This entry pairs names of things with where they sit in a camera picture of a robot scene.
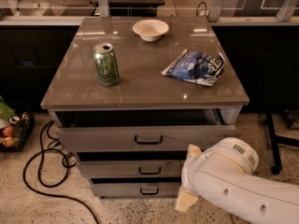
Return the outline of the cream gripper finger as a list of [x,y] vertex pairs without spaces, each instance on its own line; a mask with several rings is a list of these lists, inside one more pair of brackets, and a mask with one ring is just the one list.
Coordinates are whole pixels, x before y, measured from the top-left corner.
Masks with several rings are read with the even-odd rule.
[[202,150],[200,147],[189,144],[188,145],[188,152],[187,152],[187,157],[190,158],[192,156],[201,156],[202,155]]
[[178,197],[176,198],[175,209],[179,212],[186,212],[192,205],[198,201],[199,197],[190,193],[182,186],[178,189]]

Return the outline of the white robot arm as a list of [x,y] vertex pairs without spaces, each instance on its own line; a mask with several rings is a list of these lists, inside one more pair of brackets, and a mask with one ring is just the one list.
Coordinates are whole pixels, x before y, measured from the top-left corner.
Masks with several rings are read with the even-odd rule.
[[175,209],[199,198],[252,224],[299,224],[299,187],[255,176],[259,157],[246,142],[227,137],[201,150],[190,144]]

